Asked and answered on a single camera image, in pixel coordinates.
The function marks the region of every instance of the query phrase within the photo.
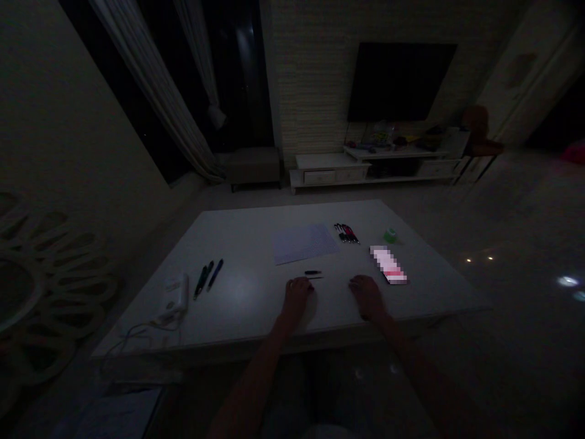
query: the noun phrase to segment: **pink object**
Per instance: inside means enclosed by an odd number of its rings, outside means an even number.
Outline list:
[[[571,143],[562,153],[561,159],[585,165],[585,139]]]
[[[370,254],[390,284],[406,284],[408,282],[406,274],[386,246],[370,246]]]

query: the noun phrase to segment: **curtain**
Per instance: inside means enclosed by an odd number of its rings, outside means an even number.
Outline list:
[[[211,46],[201,0],[173,0],[183,31],[191,48],[201,81],[209,97],[209,115],[215,129],[225,123],[225,114],[219,109],[218,86],[215,84]]]
[[[90,4],[179,149],[201,176],[222,182],[223,170],[172,80],[137,0],[90,0]]]

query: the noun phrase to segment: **tv stand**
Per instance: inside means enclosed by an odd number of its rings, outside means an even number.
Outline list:
[[[452,155],[450,149],[426,151],[414,145],[398,151],[376,148],[376,153],[348,146],[344,146],[343,150],[334,154],[296,155],[298,169],[290,171],[292,193],[303,187],[453,179],[458,176],[454,169],[461,161],[446,158]],[[420,159],[420,166],[414,175],[382,178],[367,175],[368,168],[376,160],[407,158]]]

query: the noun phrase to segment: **phone screen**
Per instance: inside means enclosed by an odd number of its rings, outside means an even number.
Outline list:
[[[370,255],[375,259],[389,284],[408,283],[406,273],[402,271],[398,261],[386,246],[370,246]]]

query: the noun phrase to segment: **stool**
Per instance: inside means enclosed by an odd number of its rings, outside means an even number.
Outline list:
[[[280,160],[278,150],[272,147],[240,148],[225,165],[227,180],[232,185],[278,182],[280,189]]]

